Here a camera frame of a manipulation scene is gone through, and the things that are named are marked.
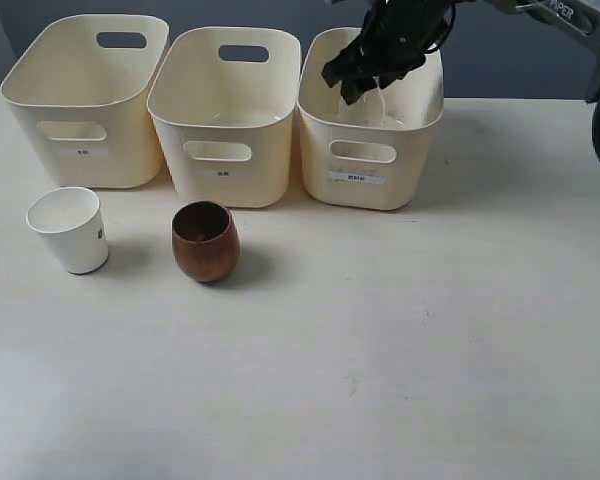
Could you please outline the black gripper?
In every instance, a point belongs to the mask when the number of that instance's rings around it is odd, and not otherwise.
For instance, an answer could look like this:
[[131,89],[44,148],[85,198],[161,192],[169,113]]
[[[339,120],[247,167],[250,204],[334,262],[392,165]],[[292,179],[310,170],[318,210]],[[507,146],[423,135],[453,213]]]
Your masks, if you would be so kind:
[[342,49],[321,72],[329,88],[353,105],[377,87],[376,79],[398,80],[420,68],[445,43],[455,23],[453,1],[375,1],[356,47]]

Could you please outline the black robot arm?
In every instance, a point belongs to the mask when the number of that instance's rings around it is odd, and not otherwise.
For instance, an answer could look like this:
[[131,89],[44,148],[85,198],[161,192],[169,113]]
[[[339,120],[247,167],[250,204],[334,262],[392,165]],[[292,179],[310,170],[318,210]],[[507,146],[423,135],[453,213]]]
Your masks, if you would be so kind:
[[453,92],[567,98],[582,83],[600,162],[600,1],[371,1],[322,78],[354,104],[423,66],[454,28]]

